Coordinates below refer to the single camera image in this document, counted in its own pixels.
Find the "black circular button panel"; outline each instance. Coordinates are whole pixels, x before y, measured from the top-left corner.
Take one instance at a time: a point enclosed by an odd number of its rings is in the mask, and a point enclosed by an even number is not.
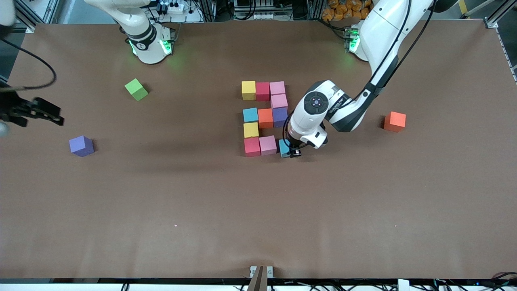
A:
[[[303,100],[303,108],[308,114],[321,114],[328,108],[328,99],[320,92],[309,92]]]

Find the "wooden block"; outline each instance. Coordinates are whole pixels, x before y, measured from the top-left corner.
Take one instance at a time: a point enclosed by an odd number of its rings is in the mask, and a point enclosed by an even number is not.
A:
[[[255,100],[255,81],[242,81],[242,99],[243,100]]]
[[[244,124],[244,138],[258,137],[259,136],[259,124],[256,122],[250,122]]]
[[[278,141],[278,147],[280,148],[280,156],[281,157],[290,157],[291,156],[289,154],[289,151],[291,151],[291,150],[288,147],[290,145],[291,145],[291,143],[288,140],[286,140],[286,139],[280,139]]]
[[[243,109],[242,116],[244,117],[244,123],[259,122],[259,113],[256,107]]]
[[[285,94],[284,81],[269,83],[269,92],[270,92],[271,96],[278,95],[278,94]]]
[[[286,119],[287,119],[287,109],[273,108],[273,126],[274,127],[283,127]]]
[[[261,155],[274,155],[277,153],[277,141],[275,136],[265,136],[258,138],[260,142]]]
[[[258,110],[258,127],[272,128],[273,127],[273,111],[271,108]]]
[[[285,108],[287,109],[287,97],[285,94],[271,96],[271,108]]]
[[[68,143],[70,152],[74,155],[83,157],[95,152],[92,140],[83,135],[69,140]]]
[[[384,129],[391,132],[400,132],[406,127],[406,115],[398,112],[390,112],[384,118]]]
[[[258,137],[244,139],[244,152],[247,157],[260,156],[260,142]]]
[[[137,79],[133,79],[131,82],[127,83],[124,87],[126,87],[127,91],[136,101],[142,100],[149,93],[145,90],[145,88],[138,82]]]
[[[255,94],[257,101],[269,101],[269,82],[257,82]]]

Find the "yellow cube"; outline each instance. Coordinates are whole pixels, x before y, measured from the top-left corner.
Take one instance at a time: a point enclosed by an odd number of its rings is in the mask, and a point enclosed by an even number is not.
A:
[[[258,122],[250,122],[244,124],[244,138],[258,137],[259,124]]]
[[[242,82],[242,99],[243,100],[256,100],[256,88],[255,81],[243,81]]]

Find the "light blue cube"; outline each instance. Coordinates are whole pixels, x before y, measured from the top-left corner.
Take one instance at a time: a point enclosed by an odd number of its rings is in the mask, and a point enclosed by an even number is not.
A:
[[[288,147],[290,145],[291,145],[291,143],[286,139],[280,139],[278,141],[278,146],[280,147],[280,156],[281,157],[291,157],[291,154],[289,154],[289,151],[291,151],[291,150]]]
[[[243,109],[242,115],[244,115],[244,123],[259,122],[259,113],[256,107]]]
[[[83,135],[71,139],[69,144],[70,152],[80,157],[87,156],[95,152],[92,140]]]

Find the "blue cube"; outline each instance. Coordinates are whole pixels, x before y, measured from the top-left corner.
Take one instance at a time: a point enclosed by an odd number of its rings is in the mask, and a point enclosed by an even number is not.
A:
[[[273,126],[283,127],[285,120],[287,119],[286,108],[273,108]]]
[[[70,143],[70,152],[74,155],[78,155],[80,157],[87,156],[89,154],[93,154],[94,151],[94,143],[91,139],[81,135],[69,141]]]
[[[291,151],[291,150],[288,147],[290,145],[291,145],[291,143],[288,140],[286,140],[286,139],[280,139],[278,141],[278,146],[280,148],[280,156],[281,157],[290,157],[291,156],[291,154],[289,154],[289,151]]]
[[[244,123],[259,122],[259,113],[256,107],[243,109],[242,115],[244,115]]]

